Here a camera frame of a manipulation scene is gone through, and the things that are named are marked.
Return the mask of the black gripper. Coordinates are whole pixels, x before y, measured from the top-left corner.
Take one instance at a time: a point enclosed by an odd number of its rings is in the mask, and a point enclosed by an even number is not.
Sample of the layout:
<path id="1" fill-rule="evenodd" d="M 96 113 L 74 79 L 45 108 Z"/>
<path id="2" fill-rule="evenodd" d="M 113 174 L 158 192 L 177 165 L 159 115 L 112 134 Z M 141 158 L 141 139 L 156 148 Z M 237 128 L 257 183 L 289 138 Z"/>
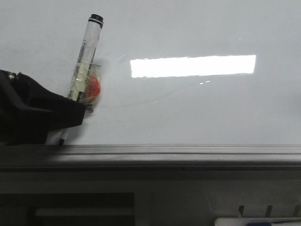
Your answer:
<path id="1" fill-rule="evenodd" d="M 85 110 L 27 75 L 0 72 L 0 141 L 6 145 L 44 144 L 49 132 L 81 125 Z"/>

